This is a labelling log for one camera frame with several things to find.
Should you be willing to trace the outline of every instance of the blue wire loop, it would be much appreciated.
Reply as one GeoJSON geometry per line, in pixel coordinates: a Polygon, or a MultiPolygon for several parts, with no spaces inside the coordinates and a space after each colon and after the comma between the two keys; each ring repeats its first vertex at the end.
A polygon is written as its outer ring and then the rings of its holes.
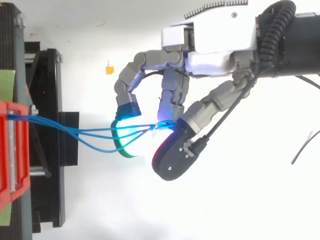
{"type": "Polygon", "coordinates": [[[42,116],[8,114],[7,120],[29,122],[29,123],[33,123],[33,124],[39,124],[39,125],[58,129],[60,131],[63,131],[63,132],[70,134],[72,137],[74,137],[79,142],[83,143],[84,145],[88,146],[89,148],[94,149],[99,152],[102,152],[102,153],[107,153],[107,154],[116,153],[116,152],[124,149],[126,146],[128,146],[129,144],[136,141],[138,138],[143,136],[148,131],[157,130],[157,129],[168,129],[168,128],[172,128],[176,125],[176,123],[174,121],[166,120],[166,121],[158,122],[157,124],[144,124],[144,125],[132,125],[132,126],[123,126],[123,127],[109,127],[109,128],[77,129],[77,128],[63,126],[56,121],[50,120],[50,119],[42,117],[42,116]],[[130,133],[128,135],[117,136],[117,137],[88,133],[88,132],[102,132],[102,131],[114,131],[114,130],[116,131],[116,130],[123,130],[123,129],[132,129],[132,128],[147,128],[147,129],[137,130],[137,131],[130,133]],[[137,134],[139,134],[139,135],[136,136],[135,138],[133,138],[131,141],[129,141],[124,146],[119,147],[115,150],[104,150],[104,149],[101,149],[101,148],[98,148],[98,147],[95,147],[95,146],[89,144],[85,140],[78,137],[77,134],[78,135],[85,135],[85,136],[89,136],[89,137],[101,138],[101,139],[109,139],[109,140],[119,140],[119,139],[123,139],[123,138],[132,137],[137,134]]]}

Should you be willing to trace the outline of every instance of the white background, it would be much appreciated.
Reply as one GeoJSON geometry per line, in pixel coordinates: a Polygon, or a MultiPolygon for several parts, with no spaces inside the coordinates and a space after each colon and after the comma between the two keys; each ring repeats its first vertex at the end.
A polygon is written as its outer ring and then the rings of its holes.
{"type": "MultiPolygon", "coordinates": [[[[64,57],[64,111],[80,127],[107,127],[115,117],[114,83],[136,53],[160,49],[161,30],[206,0],[14,0],[25,14],[26,41],[64,57]],[[115,72],[106,75],[107,61],[115,72]]],[[[253,1],[256,15],[273,1],[253,1]]],[[[297,13],[318,12],[296,0],[297,13]]],[[[213,22],[212,31],[223,22],[213,22]]],[[[320,77],[312,79],[320,83],[320,77]]],[[[188,107],[225,81],[192,79],[188,107]]],[[[196,163],[165,182],[143,157],[99,153],[79,144],[78,166],[65,168],[66,222],[42,224],[35,240],[318,240],[319,90],[294,77],[260,79],[211,138],[196,163]]],[[[135,91],[140,108],[157,114],[161,78],[135,91]]],[[[113,149],[112,142],[92,140],[113,149]]]]}

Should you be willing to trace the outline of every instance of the screw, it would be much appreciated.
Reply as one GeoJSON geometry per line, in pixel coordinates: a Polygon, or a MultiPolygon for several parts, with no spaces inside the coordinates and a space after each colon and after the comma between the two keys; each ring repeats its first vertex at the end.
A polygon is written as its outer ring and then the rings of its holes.
{"type": "Polygon", "coordinates": [[[37,116],[39,114],[39,110],[36,109],[36,106],[35,105],[31,105],[30,106],[30,114],[32,116],[37,116]]]}
{"type": "Polygon", "coordinates": [[[59,64],[62,64],[64,62],[64,56],[62,56],[61,54],[58,54],[56,56],[56,61],[59,63],[59,64]]]}

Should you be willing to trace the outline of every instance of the red container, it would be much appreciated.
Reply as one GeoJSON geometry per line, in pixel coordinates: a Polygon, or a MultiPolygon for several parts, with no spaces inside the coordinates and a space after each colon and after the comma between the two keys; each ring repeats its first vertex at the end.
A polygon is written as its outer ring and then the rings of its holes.
{"type": "Polygon", "coordinates": [[[8,111],[20,115],[29,114],[28,108],[22,104],[0,101],[0,210],[30,188],[29,124],[24,121],[14,121],[16,177],[14,190],[12,190],[8,148],[8,111]]]}

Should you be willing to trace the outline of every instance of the black cable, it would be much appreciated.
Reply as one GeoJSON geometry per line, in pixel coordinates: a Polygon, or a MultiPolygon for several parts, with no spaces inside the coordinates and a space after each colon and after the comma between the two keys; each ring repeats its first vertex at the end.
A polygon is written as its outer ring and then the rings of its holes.
{"type": "Polygon", "coordinates": [[[152,75],[164,75],[164,72],[163,71],[152,71],[152,72],[149,72],[149,73],[147,73],[145,76],[144,76],[144,78],[143,79],[145,79],[145,78],[147,78],[147,77],[150,77],[150,76],[152,76],[152,75]]]}
{"type": "Polygon", "coordinates": [[[277,14],[261,42],[260,51],[258,55],[259,70],[254,75],[253,79],[248,82],[248,84],[243,89],[242,93],[238,96],[238,98],[226,111],[226,113],[219,119],[219,121],[208,132],[208,134],[202,137],[201,141],[207,141],[210,138],[210,136],[220,127],[220,125],[226,120],[230,113],[240,103],[240,101],[243,99],[246,93],[254,86],[259,76],[262,73],[274,67],[274,57],[276,50],[278,49],[279,42],[283,37],[287,26],[289,25],[289,23],[295,15],[296,5],[292,1],[281,0],[269,6],[263,13],[270,13],[275,8],[277,8],[277,14]]]}
{"type": "Polygon", "coordinates": [[[299,157],[299,155],[301,154],[301,152],[305,149],[305,147],[308,145],[308,143],[310,143],[310,141],[311,141],[312,139],[314,139],[315,136],[317,136],[318,134],[320,134],[320,131],[316,132],[308,141],[306,141],[306,142],[302,145],[302,147],[300,148],[300,150],[298,151],[298,153],[297,153],[297,154],[295,155],[295,157],[292,159],[292,161],[291,161],[291,164],[292,164],[292,165],[296,162],[297,158],[299,157]]]}
{"type": "Polygon", "coordinates": [[[246,93],[254,86],[255,82],[259,78],[262,72],[258,72],[250,82],[244,87],[241,94],[234,101],[231,107],[226,111],[226,113],[219,119],[219,121],[213,126],[213,128],[208,132],[207,135],[203,137],[204,140],[207,140],[211,137],[212,134],[220,127],[220,125],[226,120],[226,118],[230,115],[230,113],[236,108],[236,106],[240,103],[240,101],[244,98],[246,93]]]}
{"type": "Polygon", "coordinates": [[[274,9],[276,9],[277,14],[263,36],[259,50],[259,62],[263,68],[268,68],[274,64],[279,42],[295,15],[296,5],[292,1],[281,0],[269,6],[263,13],[271,13],[274,9]]]}
{"type": "Polygon", "coordinates": [[[316,84],[314,81],[310,80],[309,78],[305,77],[305,76],[295,76],[298,79],[301,79],[302,81],[305,81],[306,83],[316,87],[317,89],[320,90],[320,85],[316,84]]]}

